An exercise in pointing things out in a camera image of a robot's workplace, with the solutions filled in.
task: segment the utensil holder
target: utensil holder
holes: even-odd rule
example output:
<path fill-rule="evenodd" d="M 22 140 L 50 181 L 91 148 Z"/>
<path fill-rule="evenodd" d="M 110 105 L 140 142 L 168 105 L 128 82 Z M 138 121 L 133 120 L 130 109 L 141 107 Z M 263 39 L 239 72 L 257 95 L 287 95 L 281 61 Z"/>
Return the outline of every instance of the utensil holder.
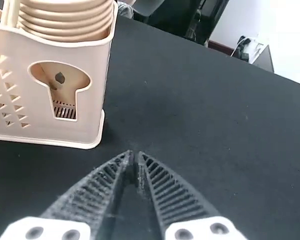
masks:
<path fill-rule="evenodd" d="M 109 35 L 97 41 L 54 42 L 0 25 L 0 140 L 91 149 L 101 141 L 110 48 L 118 5 L 113 2 Z M 75 105 L 55 99 L 36 79 L 37 63 L 56 62 L 84 72 L 89 84 L 75 91 Z"/>

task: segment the white wall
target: white wall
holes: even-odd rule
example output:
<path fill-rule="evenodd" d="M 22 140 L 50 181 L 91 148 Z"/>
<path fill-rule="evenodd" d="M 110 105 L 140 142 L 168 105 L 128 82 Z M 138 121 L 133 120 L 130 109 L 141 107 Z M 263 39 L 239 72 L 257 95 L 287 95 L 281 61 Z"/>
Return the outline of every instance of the white wall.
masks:
<path fill-rule="evenodd" d="M 269 44 L 274 72 L 300 83 L 300 0 L 229 0 L 210 40 L 235 48 L 242 35 Z"/>
<path fill-rule="evenodd" d="M 210 40 L 235 48 L 239 38 L 256 38 L 267 31 L 271 0 L 229 0 Z"/>

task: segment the stacked cups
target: stacked cups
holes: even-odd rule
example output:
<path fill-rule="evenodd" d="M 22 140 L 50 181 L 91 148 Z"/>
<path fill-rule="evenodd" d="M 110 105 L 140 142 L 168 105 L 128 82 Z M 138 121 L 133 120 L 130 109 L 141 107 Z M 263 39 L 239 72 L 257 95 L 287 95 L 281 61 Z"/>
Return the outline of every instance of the stacked cups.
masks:
<path fill-rule="evenodd" d="M 113 0 L 21 0 L 18 27 L 43 39 L 76 43 L 104 39 Z"/>

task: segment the black table surface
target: black table surface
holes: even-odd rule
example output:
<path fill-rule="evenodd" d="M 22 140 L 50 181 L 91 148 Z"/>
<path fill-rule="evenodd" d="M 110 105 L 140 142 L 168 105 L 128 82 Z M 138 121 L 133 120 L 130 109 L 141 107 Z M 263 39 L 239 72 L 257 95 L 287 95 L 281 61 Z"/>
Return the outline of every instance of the black table surface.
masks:
<path fill-rule="evenodd" d="M 300 84 L 119 18 L 101 144 L 0 141 L 0 234 L 38 216 L 93 168 L 130 149 L 171 167 L 250 240 L 300 240 Z M 151 240 L 124 192 L 113 239 Z"/>

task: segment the beige plastic cup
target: beige plastic cup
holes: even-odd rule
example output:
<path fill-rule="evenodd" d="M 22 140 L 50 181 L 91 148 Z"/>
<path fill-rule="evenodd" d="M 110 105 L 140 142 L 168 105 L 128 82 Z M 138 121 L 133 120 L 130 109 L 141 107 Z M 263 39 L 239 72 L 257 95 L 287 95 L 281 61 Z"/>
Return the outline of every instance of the beige plastic cup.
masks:
<path fill-rule="evenodd" d="M 86 20 L 99 15 L 104 12 L 106 9 L 111 7 L 113 0 L 107 0 L 101 5 L 98 5 L 94 8 L 83 11 L 74 11 L 74 12 L 56 12 L 56 11 L 46 11 L 35 9 L 29 7 L 23 3 L 20 4 L 20 10 L 32 17 L 51 20 L 51 21 L 64 21 L 64 22 L 73 22 Z"/>
<path fill-rule="evenodd" d="M 88 76 L 83 71 L 63 63 L 44 62 L 40 65 L 55 99 L 69 105 L 75 105 L 76 90 L 89 85 Z"/>
<path fill-rule="evenodd" d="M 97 41 L 104 39 L 109 34 L 109 27 L 112 23 L 113 16 L 111 16 L 110 20 L 95 31 L 91 31 L 89 33 L 84 33 L 80 35 L 73 35 L 73 36 L 55 36 L 55 35 L 48 35 L 41 32 L 37 32 L 28 28 L 27 26 L 23 25 L 22 23 L 18 23 L 19 27 L 22 28 L 24 31 L 36 35 L 40 38 L 55 41 L 55 42 L 63 42 L 63 43 L 77 43 L 77 42 L 88 42 L 88 41 Z"/>
<path fill-rule="evenodd" d="M 94 8 L 105 0 L 21 0 L 21 3 L 34 9 L 53 12 L 77 12 Z"/>
<path fill-rule="evenodd" d="M 94 23 L 99 22 L 100 20 L 104 19 L 106 16 L 112 14 L 113 7 L 109 7 L 104 12 L 100 13 L 99 15 L 96 15 L 92 18 L 88 18 L 85 20 L 78 20 L 78 21 L 52 21 L 52 20 L 46 20 L 43 18 L 38 18 L 34 16 L 30 16 L 27 13 L 20 11 L 19 17 L 26 20 L 29 23 L 32 23 L 37 26 L 45 27 L 45 28 L 52 28 L 52 29 L 74 29 L 74 28 L 80 28 L 84 26 L 88 26 Z"/>
<path fill-rule="evenodd" d="M 32 29 L 38 33 L 42 33 L 45 35 L 52 35 L 52 36 L 77 36 L 82 34 L 88 34 L 91 32 L 95 32 L 101 27 L 103 27 L 106 23 L 108 23 L 112 19 L 112 15 L 109 14 L 104 19 L 100 20 L 99 22 L 96 22 L 91 25 L 86 25 L 83 27 L 77 27 L 77 28 L 68 28 L 68 29 L 57 29 L 57 28 L 49 28 L 49 27 L 43 27 L 38 26 L 35 24 L 32 24 L 22 17 L 19 17 L 19 23 L 23 24 L 24 26 L 28 27 L 29 29 Z"/>

